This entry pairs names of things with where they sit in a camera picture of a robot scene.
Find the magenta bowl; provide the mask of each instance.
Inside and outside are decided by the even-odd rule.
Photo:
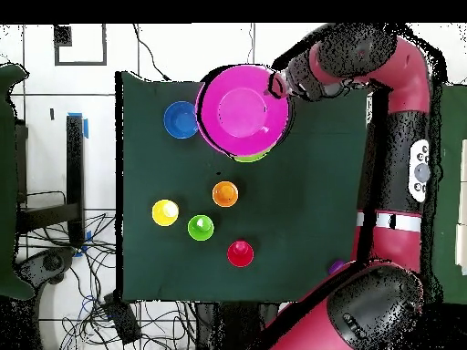
[[[288,121],[287,98],[266,92],[272,71],[264,66],[228,67],[206,82],[196,99],[200,132],[229,156],[248,157],[273,147]]]

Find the tabletop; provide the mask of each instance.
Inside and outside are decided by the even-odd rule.
[[[123,82],[123,297],[126,300],[296,301],[347,260],[366,140],[365,90],[310,104],[295,100],[291,130],[264,159],[240,163],[212,149],[202,136],[175,139],[163,126],[173,102],[194,103],[202,83]],[[432,264],[445,302],[467,304],[467,277],[454,264],[462,139],[457,125],[467,104],[464,88],[445,87],[441,101],[445,170],[438,194]],[[216,206],[213,186],[233,182],[239,200]],[[178,220],[155,224],[151,207],[176,202]],[[188,220],[213,219],[214,234],[193,240]],[[245,239],[253,262],[232,266],[227,248]]]

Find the cup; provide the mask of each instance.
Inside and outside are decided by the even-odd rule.
[[[188,221],[188,233],[197,242],[207,241],[214,233],[213,221],[206,215],[193,216]]]
[[[152,206],[152,219],[156,224],[167,227],[179,217],[179,207],[173,201],[160,200]]]
[[[194,114],[194,105],[190,102],[172,103],[164,113],[164,126],[176,139],[188,139],[198,131],[198,122]]]
[[[232,207],[238,200],[238,189],[230,181],[221,181],[213,188],[213,200],[220,207]]]
[[[227,250],[227,259],[235,267],[246,267],[253,261],[253,247],[246,241],[233,242]]]
[[[329,275],[332,275],[336,271],[340,270],[344,264],[346,264],[344,261],[338,260],[332,263],[331,267],[329,267]]]

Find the lime green cup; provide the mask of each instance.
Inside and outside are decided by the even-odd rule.
[[[214,233],[213,221],[206,215],[196,215],[188,221],[188,233],[197,242],[207,241]]]

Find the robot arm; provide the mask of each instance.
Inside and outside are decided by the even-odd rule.
[[[366,24],[323,26],[288,55],[288,66],[280,58],[275,69],[282,72],[270,78],[277,98],[316,102],[327,86],[349,80],[386,94],[375,92],[373,101],[351,262],[278,315],[254,349],[388,349],[414,326],[422,304],[416,273],[431,104],[424,56],[384,27]]]

